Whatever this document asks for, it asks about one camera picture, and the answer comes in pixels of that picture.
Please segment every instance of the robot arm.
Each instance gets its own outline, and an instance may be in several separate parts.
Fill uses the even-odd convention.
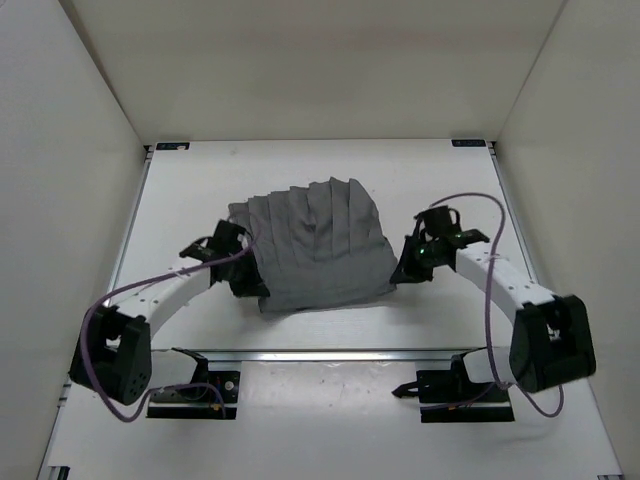
[[[391,282],[431,281],[433,268],[448,265],[486,291],[489,239],[478,230],[462,231],[459,213],[447,206],[421,212],[416,219]],[[513,325],[511,346],[492,347],[502,382],[517,382],[535,393],[595,372],[587,312],[580,299],[554,294],[500,256],[494,258],[492,279],[491,299]],[[487,349],[465,354],[463,362],[472,383],[494,381]]]
[[[89,320],[87,343],[91,367],[109,398],[130,405],[148,388],[207,380],[204,357],[176,348],[151,352],[151,339],[180,308],[214,283],[229,282],[239,297],[269,295],[251,253],[233,262],[185,273],[191,267],[214,264],[237,254],[246,234],[241,226],[221,220],[213,236],[198,239],[180,252],[167,272],[173,278],[96,309]],[[69,374],[74,382],[92,388],[80,341]]]

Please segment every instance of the gray fabric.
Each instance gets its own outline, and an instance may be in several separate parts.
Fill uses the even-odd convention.
[[[357,180],[291,187],[232,203],[229,212],[251,234],[259,223],[254,254],[271,293],[258,301],[263,312],[338,307],[395,290],[396,258]]]

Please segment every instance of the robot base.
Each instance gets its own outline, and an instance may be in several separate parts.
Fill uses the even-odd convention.
[[[399,398],[418,397],[422,423],[513,422],[515,417],[509,394],[495,386],[473,403],[437,408],[443,404],[467,402],[490,385],[470,382],[462,357],[455,355],[449,370],[419,370],[416,382],[401,385],[393,394]]]

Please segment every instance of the black mounting bracket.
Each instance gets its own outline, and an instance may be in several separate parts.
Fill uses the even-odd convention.
[[[200,372],[198,378],[194,375],[192,383],[204,382],[216,387],[225,404],[226,417],[222,416],[222,409],[215,394],[206,388],[189,390],[165,391],[151,395],[147,406],[147,418],[173,418],[193,420],[235,420],[240,394],[240,371],[211,370]]]
[[[472,383],[464,368],[463,356],[454,355],[448,370],[418,370],[417,381],[400,385],[392,392],[393,395],[398,398],[417,397],[421,404],[421,423],[513,422],[515,417],[509,394],[497,387],[491,388],[471,404],[430,408],[434,405],[466,403],[492,385]]]

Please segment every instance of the black clamp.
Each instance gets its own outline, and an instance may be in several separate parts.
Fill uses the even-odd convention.
[[[416,226],[405,237],[400,261],[390,283],[422,283],[433,280],[433,269],[448,265],[456,269],[456,251],[489,238],[476,229],[463,231],[460,212],[446,205],[420,212]]]
[[[193,258],[202,263],[221,260],[242,250],[241,238],[249,236],[247,230],[235,223],[220,220],[211,237],[202,237],[180,252],[181,258]],[[268,297],[267,289],[253,252],[237,260],[211,267],[211,285],[229,282],[236,297]]]

